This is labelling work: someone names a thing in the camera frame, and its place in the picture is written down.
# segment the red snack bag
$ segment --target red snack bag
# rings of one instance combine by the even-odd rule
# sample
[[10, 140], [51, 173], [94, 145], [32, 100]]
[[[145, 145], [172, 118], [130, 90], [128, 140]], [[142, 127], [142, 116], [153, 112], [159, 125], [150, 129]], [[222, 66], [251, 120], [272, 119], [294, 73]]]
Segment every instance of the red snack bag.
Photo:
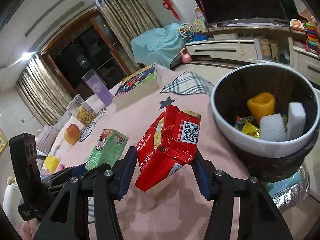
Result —
[[136, 187], [146, 191], [190, 164], [196, 154], [199, 130], [200, 114], [167, 106], [136, 146], [141, 172]]

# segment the ceiling light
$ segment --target ceiling light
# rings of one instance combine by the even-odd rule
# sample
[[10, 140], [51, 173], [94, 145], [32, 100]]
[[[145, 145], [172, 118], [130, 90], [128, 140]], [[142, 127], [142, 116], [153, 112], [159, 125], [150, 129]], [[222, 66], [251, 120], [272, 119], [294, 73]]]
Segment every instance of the ceiling light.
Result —
[[32, 53], [23, 53], [22, 58], [25, 60], [31, 59]]

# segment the pink kettlebell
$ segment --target pink kettlebell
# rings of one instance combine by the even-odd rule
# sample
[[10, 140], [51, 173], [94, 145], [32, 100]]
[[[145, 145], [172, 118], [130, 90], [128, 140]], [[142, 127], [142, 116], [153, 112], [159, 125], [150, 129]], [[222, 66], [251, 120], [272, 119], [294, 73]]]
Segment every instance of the pink kettlebell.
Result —
[[190, 62], [192, 61], [192, 58], [191, 58], [190, 54], [188, 53], [186, 47], [184, 47], [182, 50], [180, 50], [180, 54], [181, 54], [181, 56], [182, 56], [181, 61], [182, 61], [184, 64], [190, 63]]

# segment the toy box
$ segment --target toy box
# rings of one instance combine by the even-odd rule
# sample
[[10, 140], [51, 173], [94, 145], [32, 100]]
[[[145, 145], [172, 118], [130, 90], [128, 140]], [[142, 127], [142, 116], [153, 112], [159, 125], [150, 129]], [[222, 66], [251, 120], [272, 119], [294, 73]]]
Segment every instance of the toy box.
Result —
[[125, 78], [113, 98], [118, 110], [128, 107], [157, 91], [160, 74], [156, 63]]

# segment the pink tablecloth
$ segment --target pink tablecloth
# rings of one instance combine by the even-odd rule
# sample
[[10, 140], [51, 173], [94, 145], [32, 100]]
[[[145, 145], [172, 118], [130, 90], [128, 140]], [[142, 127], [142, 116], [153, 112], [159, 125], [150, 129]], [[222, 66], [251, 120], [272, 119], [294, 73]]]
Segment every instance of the pink tablecloth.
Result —
[[[232, 177], [247, 179], [246, 168], [233, 154], [214, 123], [209, 96], [161, 94], [162, 87], [172, 82], [182, 72], [173, 72], [164, 67], [161, 67], [160, 71], [162, 86], [158, 91], [121, 111], [117, 111], [116, 106], [111, 104], [106, 108], [105, 114], [99, 119], [90, 136], [74, 146], [63, 139], [63, 133], [70, 123], [80, 126], [80, 123], [72, 117], [53, 145], [61, 144], [56, 154], [60, 163], [67, 167], [86, 162], [103, 129], [116, 129], [129, 138], [123, 157], [128, 147], [137, 145], [149, 126], [164, 110], [159, 110], [159, 101], [164, 101], [170, 96], [171, 99], [176, 99], [172, 104], [178, 106], [180, 110], [192, 110], [201, 114], [198, 148], [204, 159], [212, 161], [217, 169], [226, 171]], [[111, 92], [115, 94], [116, 90], [117, 87], [114, 87]], [[90, 98], [89, 104], [96, 111], [103, 108], [101, 101], [94, 102], [93, 97]], [[122, 201], [115, 203], [124, 239], [203, 239], [213, 202], [206, 201], [200, 194], [191, 166], [185, 165], [174, 175], [146, 192], [142, 192], [134, 185], [139, 174], [137, 165], [127, 195]], [[230, 238], [232, 240], [237, 239], [238, 219], [239, 201], [235, 199]]]

